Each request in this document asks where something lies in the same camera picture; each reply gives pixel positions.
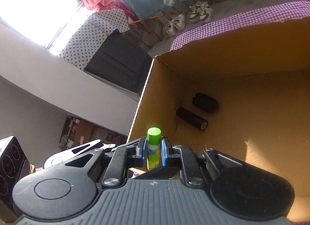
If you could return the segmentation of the black gold lipstick tube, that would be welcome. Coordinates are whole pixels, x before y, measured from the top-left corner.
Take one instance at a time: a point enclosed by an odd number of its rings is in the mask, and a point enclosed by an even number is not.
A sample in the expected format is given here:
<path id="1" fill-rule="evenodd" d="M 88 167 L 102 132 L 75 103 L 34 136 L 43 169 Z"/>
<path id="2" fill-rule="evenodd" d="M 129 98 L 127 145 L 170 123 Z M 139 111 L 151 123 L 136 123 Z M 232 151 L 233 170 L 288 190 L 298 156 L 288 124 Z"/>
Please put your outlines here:
<path id="1" fill-rule="evenodd" d="M 207 120 L 183 107 L 176 109 L 176 116 L 200 131 L 208 127 Z"/>

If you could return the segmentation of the black oval object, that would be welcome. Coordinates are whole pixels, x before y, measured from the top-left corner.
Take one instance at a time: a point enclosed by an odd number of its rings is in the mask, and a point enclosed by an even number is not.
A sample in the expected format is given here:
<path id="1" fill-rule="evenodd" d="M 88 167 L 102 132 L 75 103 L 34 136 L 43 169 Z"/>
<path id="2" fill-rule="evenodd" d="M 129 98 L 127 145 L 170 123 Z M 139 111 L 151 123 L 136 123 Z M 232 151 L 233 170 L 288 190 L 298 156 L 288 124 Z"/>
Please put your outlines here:
<path id="1" fill-rule="evenodd" d="M 198 107 L 207 113 L 213 113 L 219 108 L 219 103 L 215 98 L 203 93 L 194 94 L 192 103 L 195 107 Z"/>

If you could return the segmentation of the cardboard box on floor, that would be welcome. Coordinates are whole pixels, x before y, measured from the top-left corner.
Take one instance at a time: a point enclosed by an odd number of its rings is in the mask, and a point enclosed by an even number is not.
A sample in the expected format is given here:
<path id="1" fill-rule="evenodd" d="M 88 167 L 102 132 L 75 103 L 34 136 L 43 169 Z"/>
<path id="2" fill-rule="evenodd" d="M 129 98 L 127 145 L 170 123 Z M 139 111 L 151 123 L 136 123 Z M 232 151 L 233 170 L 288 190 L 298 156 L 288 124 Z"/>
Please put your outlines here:
<path id="1" fill-rule="evenodd" d="M 126 143 L 127 136 L 82 119 L 67 117 L 61 133 L 59 149 L 60 151 L 71 149 L 97 139 L 104 144 L 119 146 Z"/>

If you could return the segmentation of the black speaker box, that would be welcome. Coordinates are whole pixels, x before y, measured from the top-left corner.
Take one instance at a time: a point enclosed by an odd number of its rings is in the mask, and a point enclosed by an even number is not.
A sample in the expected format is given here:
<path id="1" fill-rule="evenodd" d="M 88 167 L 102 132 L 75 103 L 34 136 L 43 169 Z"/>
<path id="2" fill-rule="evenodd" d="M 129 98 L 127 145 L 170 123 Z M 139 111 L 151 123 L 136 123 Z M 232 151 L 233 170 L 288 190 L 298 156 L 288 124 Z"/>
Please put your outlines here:
<path id="1" fill-rule="evenodd" d="M 1 219 L 15 220 L 12 192 L 19 179 L 29 174 L 30 163 L 15 136 L 1 139 Z"/>

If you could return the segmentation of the brown cardboard box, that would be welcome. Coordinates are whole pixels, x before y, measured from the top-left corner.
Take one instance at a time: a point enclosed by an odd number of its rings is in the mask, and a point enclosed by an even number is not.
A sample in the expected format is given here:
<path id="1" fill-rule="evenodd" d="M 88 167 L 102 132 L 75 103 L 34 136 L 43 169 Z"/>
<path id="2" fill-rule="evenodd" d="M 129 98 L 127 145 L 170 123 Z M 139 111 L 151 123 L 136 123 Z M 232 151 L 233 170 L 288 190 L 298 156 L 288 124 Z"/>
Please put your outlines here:
<path id="1" fill-rule="evenodd" d="M 195 107 L 196 93 L 219 108 Z M 183 121 L 178 107 L 208 127 Z M 295 191 L 288 218 L 309 221 L 309 18 L 251 25 L 156 56 L 129 139 L 150 127 L 172 144 L 213 148 L 285 178 Z"/>

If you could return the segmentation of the polka dot covered cabinet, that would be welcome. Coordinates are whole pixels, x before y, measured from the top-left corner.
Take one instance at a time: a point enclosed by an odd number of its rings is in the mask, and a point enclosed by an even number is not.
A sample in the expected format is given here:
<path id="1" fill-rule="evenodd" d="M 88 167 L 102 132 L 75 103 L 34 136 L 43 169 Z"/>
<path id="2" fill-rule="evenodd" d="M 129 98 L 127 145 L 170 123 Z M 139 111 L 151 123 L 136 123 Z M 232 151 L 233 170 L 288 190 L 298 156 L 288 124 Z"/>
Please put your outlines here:
<path id="1" fill-rule="evenodd" d="M 72 35 L 58 57 L 81 71 L 140 95 L 152 57 L 128 31 L 123 10 L 95 12 Z"/>

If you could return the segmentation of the white sneakers pair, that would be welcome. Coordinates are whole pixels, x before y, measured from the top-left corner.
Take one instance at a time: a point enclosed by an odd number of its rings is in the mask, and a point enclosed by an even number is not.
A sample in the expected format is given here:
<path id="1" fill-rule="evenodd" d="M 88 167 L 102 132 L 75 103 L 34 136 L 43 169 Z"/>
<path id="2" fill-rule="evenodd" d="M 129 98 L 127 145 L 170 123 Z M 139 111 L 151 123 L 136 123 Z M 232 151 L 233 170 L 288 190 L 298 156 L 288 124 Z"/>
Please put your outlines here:
<path id="1" fill-rule="evenodd" d="M 189 21 L 191 23 L 204 22 L 209 23 L 213 13 L 213 9 L 207 2 L 197 1 L 196 4 L 189 6 L 191 13 Z"/>
<path id="2" fill-rule="evenodd" d="M 185 16 L 183 14 L 179 14 L 174 17 L 170 22 L 166 24 L 164 27 L 167 35 L 169 37 L 174 36 L 178 31 L 182 31 L 185 28 Z"/>

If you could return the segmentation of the pink hanging cloth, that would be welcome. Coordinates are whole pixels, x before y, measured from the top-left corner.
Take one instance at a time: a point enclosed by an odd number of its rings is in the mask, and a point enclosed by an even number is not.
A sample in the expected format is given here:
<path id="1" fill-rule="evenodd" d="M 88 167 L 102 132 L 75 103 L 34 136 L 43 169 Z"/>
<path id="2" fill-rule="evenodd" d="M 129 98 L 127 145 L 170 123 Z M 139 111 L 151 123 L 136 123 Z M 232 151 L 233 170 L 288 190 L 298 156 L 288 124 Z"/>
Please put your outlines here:
<path id="1" fill-rule="evenodd" d="M 138 17 L 126 4 L 120 0 L 83 0 L 84 6 L 90 11 L 104 11 L 120 9 L 125 12 L 125 15 L 133 21 L 138 20 Z"/>

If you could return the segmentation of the purple checkered tablecloth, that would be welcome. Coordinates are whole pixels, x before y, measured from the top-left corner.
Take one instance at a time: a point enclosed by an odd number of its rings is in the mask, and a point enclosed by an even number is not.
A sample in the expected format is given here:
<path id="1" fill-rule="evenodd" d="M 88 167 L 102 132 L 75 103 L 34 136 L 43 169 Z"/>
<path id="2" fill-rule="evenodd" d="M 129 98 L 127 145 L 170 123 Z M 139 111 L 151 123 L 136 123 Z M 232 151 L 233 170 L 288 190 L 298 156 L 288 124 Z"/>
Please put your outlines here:
<path id="1" fill-rule="evenodd" d="M 269 6 L 261 9 L 246 11 L 225 19 L 207 23 L 198 28 L 187 31 L 172 42 L 171 51 L 178 50 L 184 45 L 197 40 L 206 39 L 228 31 L 274 22 L 285 22 L 309 17 L 309 1 L 293 1 Z"/>

